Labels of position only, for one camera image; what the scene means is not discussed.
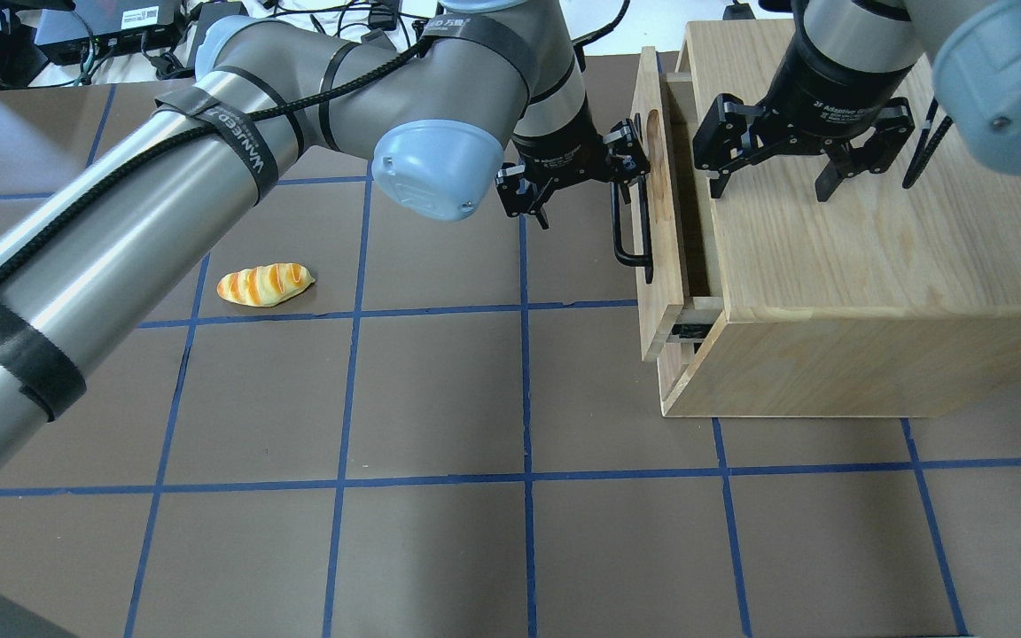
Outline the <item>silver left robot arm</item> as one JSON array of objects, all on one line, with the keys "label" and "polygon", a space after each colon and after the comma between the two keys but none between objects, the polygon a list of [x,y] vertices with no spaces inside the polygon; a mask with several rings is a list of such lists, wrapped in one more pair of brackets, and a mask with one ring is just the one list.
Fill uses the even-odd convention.
[{"label": "silver left robot arm", "polygon": [[0,237],[0,470],[308,149],[364,159],[433,220],[495,187],[543,222],[556,190],[647,174],[635,125],[593,125],[590,42],[556,1],[442,1],[402,52],[222,18],[193,85]]}]

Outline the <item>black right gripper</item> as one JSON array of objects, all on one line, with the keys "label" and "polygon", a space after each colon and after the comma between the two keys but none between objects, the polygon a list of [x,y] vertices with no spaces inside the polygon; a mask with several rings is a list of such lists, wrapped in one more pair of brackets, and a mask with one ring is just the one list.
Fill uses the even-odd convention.
[{"label": "black right gripper", "polygon": [[822,203],[846,179],[887,169],[915,129],[907,99],[895,94],[910,70],[864,72],[790,45],[758,104],[721,93],[709,106],[693,137],[693,161],[710,197],[721,198],[742,166],[773,156],[826,154],[814,182]]}]

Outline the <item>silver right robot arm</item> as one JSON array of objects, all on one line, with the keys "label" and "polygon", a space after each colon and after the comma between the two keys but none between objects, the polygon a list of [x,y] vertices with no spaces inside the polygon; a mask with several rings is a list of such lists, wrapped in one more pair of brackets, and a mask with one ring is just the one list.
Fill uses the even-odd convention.
[{"label": "silver right robot arm", "polygon": [[721,93],[692,140],[693,165],[720,198],[729,178],[775,156],[825,156],[827,201],[862,173],[886,171],[915,132],[897,89],[921,58],[931,104],[905,170],[912,187],[952,127],[990,170],[1021,176],[1021,1],[762,1],[794,21],[766,96]]}]

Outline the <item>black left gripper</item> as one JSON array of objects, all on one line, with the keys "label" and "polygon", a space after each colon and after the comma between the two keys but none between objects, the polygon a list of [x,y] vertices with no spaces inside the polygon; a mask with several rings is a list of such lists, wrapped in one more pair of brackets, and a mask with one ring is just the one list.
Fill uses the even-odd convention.
[{"label": "black left gripper", "polygon": [[531,215],[543,230],[549,230],[544,205],[555,190],[590,179],[631,184],[647,175],[650,162],[638,128],[632,120],[623,120],[601,134],[590,113],[578,112],[548,134],[510,134],[518,163],[503,165],[495,174],[495,192],[507,217]]}]

